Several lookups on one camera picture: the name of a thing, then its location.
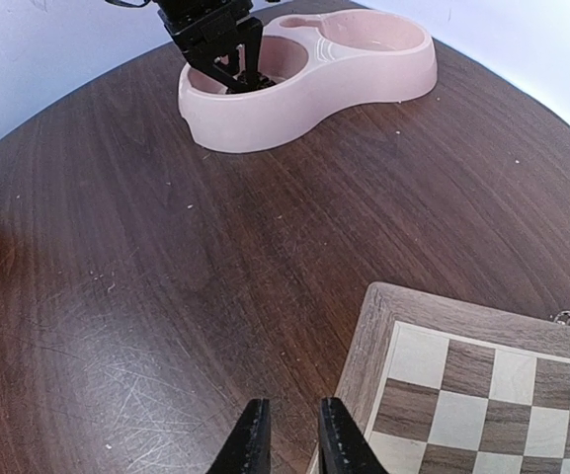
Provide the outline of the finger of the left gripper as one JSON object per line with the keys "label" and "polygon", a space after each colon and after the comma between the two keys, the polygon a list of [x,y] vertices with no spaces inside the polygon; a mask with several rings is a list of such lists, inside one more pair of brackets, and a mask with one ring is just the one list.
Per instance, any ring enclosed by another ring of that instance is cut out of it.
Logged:
{"label": "finger of the left gripper", "polygon": [[258,84],[259,56],[263,37],[263,24],[254,17],[248,17],[238,25],[239,41],[243,45],[245,69],[240,78],[243,84]]}
{"label": "finger of the left gripper", "polygon": [[238,80],[240,74],[240,53],[232,48],[223,56],[194,52],[186,55],[189,64],[202,74],[224,85],[230,93],[243,93],[245,84]]}

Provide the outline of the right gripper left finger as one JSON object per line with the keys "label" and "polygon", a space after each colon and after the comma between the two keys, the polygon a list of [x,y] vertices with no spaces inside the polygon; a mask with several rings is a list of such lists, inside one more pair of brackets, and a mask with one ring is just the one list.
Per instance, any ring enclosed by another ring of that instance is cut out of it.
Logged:
{"label": "right gripper left finger", "polygon": [[206,471],[215,473],[271,472],[270,400],[250,400],[223,447]]}

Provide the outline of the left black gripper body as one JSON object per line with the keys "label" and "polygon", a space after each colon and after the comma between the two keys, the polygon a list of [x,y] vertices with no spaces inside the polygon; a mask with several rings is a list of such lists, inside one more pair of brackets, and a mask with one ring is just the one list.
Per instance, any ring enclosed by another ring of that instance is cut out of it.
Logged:
{"label": "left black gripper body", "polygon": [[244,40],[251,1],[159,0],[158,14],[186,59],[226,55]]}

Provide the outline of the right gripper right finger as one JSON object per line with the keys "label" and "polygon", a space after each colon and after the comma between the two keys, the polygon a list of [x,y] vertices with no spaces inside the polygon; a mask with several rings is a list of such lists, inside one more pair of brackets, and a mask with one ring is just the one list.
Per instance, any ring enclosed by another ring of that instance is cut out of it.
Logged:
{"label": "right gripper right finger", "polygon": [[386,473],[340,398],[320,401],[318,441],[320,473]]}

